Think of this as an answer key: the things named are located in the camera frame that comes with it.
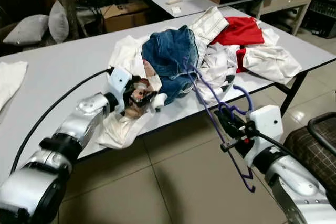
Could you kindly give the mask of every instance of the white cloth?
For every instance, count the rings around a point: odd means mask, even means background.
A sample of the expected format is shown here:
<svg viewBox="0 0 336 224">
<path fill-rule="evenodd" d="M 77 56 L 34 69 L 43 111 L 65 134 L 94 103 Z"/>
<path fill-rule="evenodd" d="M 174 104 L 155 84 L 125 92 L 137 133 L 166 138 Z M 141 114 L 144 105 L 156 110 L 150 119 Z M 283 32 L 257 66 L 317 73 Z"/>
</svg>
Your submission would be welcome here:
<svg viewBox="0 0 336 224">
<path fill-rule="evenodd" d="M 210 84 L 219 99 L 233 83 L 238 67 L 236 51 L 239 45 L 223 46 L 220 43 L 210 45 L 205 53 L 204 62 L 199 71 L 203 79 Z M 211 90 L 200 79 L 196 86 L 207 104 L 216 102 Z"/>
<path fill-rule="evenodd" d="M 122 67 L 133 75 L 147 78 L 155 91 L 161 88 L 158 75 L 147 77 L 142 61 L 142 44 L 149 39 L 144 36 L 134 39 L 127 36 L 116 43 L 109 61 L 109 67 Z M 141 129 L 154 117 L 155 109 L 164 106 L 165 94 L 157 95 L 145 113 L 138 119 L 132 119 L 112 112 L 103 122 L 103 130 L 96 140 L 97 143 L 109 148 L 122 149 L 130 146 Z"/>
<path fill-rule="evenodd" d="M 207 46 L 228 25 L 229 22 L 223 17 L 218 8 L 211 7 L 188 26 L 195 35 L 195 43 L 198 50 L 197 68 L 201 67 Z"/>
<path fill-rule="evenodd" d="M 0 110 L 21 86 L 28 63 L 0 63 Z"/>
<path fill-rule="evenodd" d="M 279 46 L 247 47 L 243 67 L 281 84 L 287 84 L 302 69 L 294 57 Z"/>
<path fill-rule="evenodd" d="M 189 29 L 195 35 L 195 43 L 198 50 L 198 64 L 203 61 L 205 50 L 209 43 L 226 27 L 228 22 L 223 18 L 217 7 L 209 8 L 200 18 L 195 20 Z M 149 40 L 150 35 L 134 39 L 127 36 L 118 41 L 110 58 L 109 67 L 123 67 L 133 75 L 147 78 L 154 88 L 159 91 L 161 81 L 158 75 L 146 77 L 142 62 L 142 45 Z M 103 122 L 103 131 L 97 139 L 97 143 L 109 148 L 126 148 L 130 146 L 141 129 L 153 118 L 155 109 L 164 106 L 167 98 L 165 94 L 157 95 L 147 108 L 146 112 L 138 119 L 131 119 L 120 114 L 111 113 Z"/>
</svg>

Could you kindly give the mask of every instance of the table leg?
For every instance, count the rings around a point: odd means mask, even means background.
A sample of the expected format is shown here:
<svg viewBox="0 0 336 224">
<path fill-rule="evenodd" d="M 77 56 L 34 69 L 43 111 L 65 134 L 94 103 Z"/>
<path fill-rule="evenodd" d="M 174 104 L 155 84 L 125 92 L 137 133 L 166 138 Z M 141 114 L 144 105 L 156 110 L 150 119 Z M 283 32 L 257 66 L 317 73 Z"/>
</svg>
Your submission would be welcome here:
<svg viewBox="0 0 336 224">
<path fill-rule="evenodd" d="M 256 19 L 260 19 L 260 17 L 261 17 L 261 10 L 262 10 L 262 8 L 263 8 L 263 4 L 264 4 L 264 0 L 262 0 L 262 1 L 260 2 L 259 6 L 258 6 L 258 13 L 257 13 L 257 15 L 256 15 Z"/>
<path fill-rule="evenodd" d="M 287 88 L 285 85 L 282 84 L 278 84 L 276 83 L 275 86 L 280 89 L 282 92 L 284 92 L 285 94 L 287 94 L 285 100 L 282 103 L 281 106 L 281 116 L 283 116 L 285 114 L 285 112 L 287 111 L 290 103 L 292 102 L 293 98 L 295 97 L 296 93 L 298 92 L 299 88 L 301 87 L 304 79 L 306 78 L 308 72 L 302 72 L 300 74 L 298 74 L 296 76 L 296 80 L 292 86 L 291 89 Z"/>
<path fill-rule="evenodd" d="M 295 26 L 293 27 L 293 30 L 292 30 L 292 34 L 294 36 L 296 35 L 296 33 L 298 32 L 298 30 L 301 26 L 301 23 L 303 21 L 304 16 L 306 15 L 308 7 L 309 7 L 309 3 L 307 5 L 301 6 L 300 9 L 299 9 L 299 13 L 297 14 L 298 18 L 297 18 Z"/>
</svg>

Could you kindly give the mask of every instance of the clothing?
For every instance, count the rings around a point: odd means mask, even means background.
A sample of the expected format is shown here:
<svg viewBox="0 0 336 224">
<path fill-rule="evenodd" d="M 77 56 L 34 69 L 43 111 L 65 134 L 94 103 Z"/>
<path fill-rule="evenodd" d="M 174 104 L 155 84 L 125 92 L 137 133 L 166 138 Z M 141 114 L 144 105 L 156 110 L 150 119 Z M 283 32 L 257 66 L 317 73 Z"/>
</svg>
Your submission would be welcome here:
<svg viewBox="0 0 336 224">
<path fill-rule="evenodd" d="M 194 32 L 195 42 L 198 50 L 197 68 L 201 67 L 205 51 L 211 41 L 218 36 L 223 29 L 229 25 L 228 21 L 223 18 L 222 13 L 217 7 L 211 7 L 196 19 L 189 29 Z"/>
<path fill-rule="evenodd" d="M 127 36 L 119 40 L 111 55 L 109 67 L 122 67 L 133 75 L 147 78 L 153 90 L 159 91 L 161 88 L 159 76 L 157 74 L 146 76 L 145 66 L 141 57 L 142 44 L 148 39 L 149 36 L 139 39 Z M 144 114 L 138 119 L 122 116 L 115 112 L 110 113 L 103 122 L 102 132 L 96 142 L 105 147 L 116 149 L 130 146 L 141 129 L 154 117 L 155 109 L 164 105 L 165 98 L 165 94 L 157 95 L 145 109 Z"/>
<path fill-rule="evenodd" d="M 21 86 L 27 65 L 28 63 L 23 61 L 13 64 L 0 63 L 0 111 Z"/>
<path fill-rule="evenodd" d="M 223 30 L 211 44 L 249 45 L 263 44 L 263 32 L 258 27 L 255 18 L 229 17 L 229 26 Z"/>
<path fill-rule="evenodd" d="M 111 113 L 103 122 L 103 130 L 97 143 L 113 149 L 129 147 L 142 128 L 154 117 L 156 109 L 164 106 L 166 94 L 158 94 L 138 119 Z"/>
<path fill-rule="evenodd" d="M 211 85 L 219 99 L 224 98 L 235 79 L 238 49 L 238 45 L 223 46 L 219 43 L 210 45 L 199 69 L 203 79 Z M 207 104 L 216 102 L 211 90 L 200 79 L 197 80 L 196 86 Z"/>
<path fill-rule="evenodd" d="M 247 47 L 243 67 L 281 84 L 287 84 L 302 69 L 294 57 L 279 46 Z"/>
<path fill-rule="evenodd" d="M 279 35 L 273 29 L 260 29 L 254 18 L 226 18 L 230 25 L 212 41 L 212 45 L 240 45 L 236 51 L 237 73 L 251 71 L 264 78 L 287 84 L 302 69 L 293 56 L 276 46 Z"/>
<path fill-rule="evenodd" d="M 160 93 L 167 95 L 165 105 L 188 90 L 196 79 L 194 71 L 192 80 L 187 76 L 189 65 L 196 66 L 198 61 L 194 33 L 187 26 L 182 26 L 179 30 L 153 33 L 142 46 L 142 58 L 160 76 Z"/>
</svg>

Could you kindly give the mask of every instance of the white towel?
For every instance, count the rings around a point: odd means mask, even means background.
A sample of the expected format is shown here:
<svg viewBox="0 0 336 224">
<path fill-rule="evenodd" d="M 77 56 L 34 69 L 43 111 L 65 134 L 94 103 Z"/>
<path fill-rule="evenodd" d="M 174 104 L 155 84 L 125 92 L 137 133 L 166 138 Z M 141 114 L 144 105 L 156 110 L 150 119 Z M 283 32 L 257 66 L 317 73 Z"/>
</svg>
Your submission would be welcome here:
<svg viewBox="0 0 336 224">
<path fill-rule="evenodd" d="M 243 67 L 281 84 L 287 84 L 302 69 L 296 59 L 279 46 L 247 47 Z"/>
<path fill-rule="evenodd" d="M 28 63 L 13 64 L 0 62 L 0 110 L 21 86 Z"/>
<path fill-rule="evenodd" d="M 158 75 L 147 77 L 142 61 L 142 44 L 149 39 L 149 35 L 134 39 L 127 36 L 116 42 L 116 46 L 109 61 L 109 67 L 122 67 L 133 75 L 147 78 L 154 89 L 159 91 L 161 80 Z M 145 113 L 138 119 L 132 119 L 112 112 L 103 122 L 103 130 L 96 140 L 97 143 L 113 149 L 130 146 L 141 129 L 154 117 L 155 109 L 164 106 L 166 94 L 157 95 Z"/>
</svg>

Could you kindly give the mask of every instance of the blue jeans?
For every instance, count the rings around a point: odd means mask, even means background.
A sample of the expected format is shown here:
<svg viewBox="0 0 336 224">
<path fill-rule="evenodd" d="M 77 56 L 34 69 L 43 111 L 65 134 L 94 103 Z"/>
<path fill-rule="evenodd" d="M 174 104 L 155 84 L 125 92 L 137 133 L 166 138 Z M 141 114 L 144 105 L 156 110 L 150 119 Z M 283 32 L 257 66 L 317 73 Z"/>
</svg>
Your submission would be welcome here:
<svg viewBox="0 0 336 224">
<path fill-rule="evenodd" d="M 165 105 L 171 103 L 183 91 L 190 88 L 196 79 L 187 75 L 189 65 L 197 66 L 198 51 L 194 33 L 187 26 L 179 30 L 153 33 L 142 46 L 142 58 L 147 60 L 160 76 L 160 93 L 167 94 Z"/>
</svg>

